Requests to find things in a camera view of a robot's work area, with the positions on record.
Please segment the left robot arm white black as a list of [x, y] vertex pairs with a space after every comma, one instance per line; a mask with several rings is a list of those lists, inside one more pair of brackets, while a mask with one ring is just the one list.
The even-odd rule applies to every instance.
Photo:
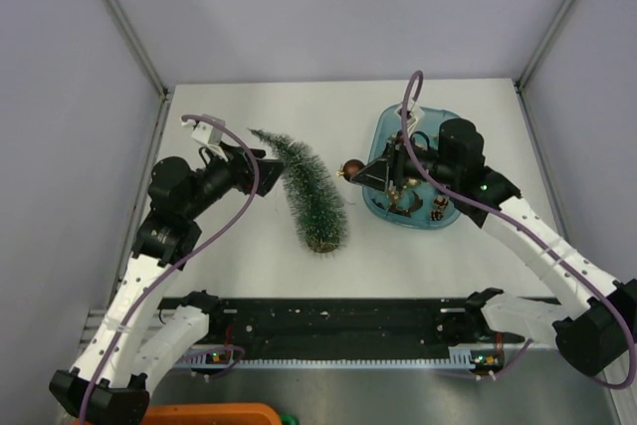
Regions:
[[167, 288], [201, 235], [196, 219], [231, 190], [268, 194], [285, 166], [265, 151], [222, 144], [203, 147], [209, 158], [193, 170], [178, 156], [160, 160], [148, 186], [150, 211], [137, 230], [125, 275], [85, 351], [68, 370], [54, 373], [49, 390], [65, 411], [92, 424], [138, 424], [163, 377], [200, 339], [215, 341], [225, 318], [206, 292], [184, 297], [152, 337], [145, 334]]

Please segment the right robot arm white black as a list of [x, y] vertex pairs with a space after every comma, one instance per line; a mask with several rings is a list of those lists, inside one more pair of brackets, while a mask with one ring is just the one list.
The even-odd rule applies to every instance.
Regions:
[[485, 163], [484, 139], [463, 118], [444, 121], [438, 145], [423, 149], [398, 135], [369, 161], [349, 160], [343, 178], [383, 193], [422, 179], [450, 198], [457, 211], [510, 249], [556, 297], [558, 303], [525, 300], [498, 289], [468, 298], [467, 334], [478, 341], [498, 331], [556, 348], [577, 371], [597, 377], [621, 355], [626, 378], [636, 378], [636, 283], [620, 282], [582, 256], [548, 227], [504, 175]]

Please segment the dark red ball ornament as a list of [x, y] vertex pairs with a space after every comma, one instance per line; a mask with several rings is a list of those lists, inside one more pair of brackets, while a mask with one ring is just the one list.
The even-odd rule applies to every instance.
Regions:
[[337, 172], [338, 177], [342, 177], [345, 181], [350, 182], [356, 176], [365, 164], [359, 159], [350, 159], [346, 161]]

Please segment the small green christmas tree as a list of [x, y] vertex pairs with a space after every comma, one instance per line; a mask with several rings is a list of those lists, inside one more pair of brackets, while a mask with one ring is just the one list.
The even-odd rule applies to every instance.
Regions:
[[284, 163], [283, 187], [303, 246], [316, 255], [342, 249], [348, 239], [344, 201], [322, 159], [305, 142], [284, 133], [250, 132]]

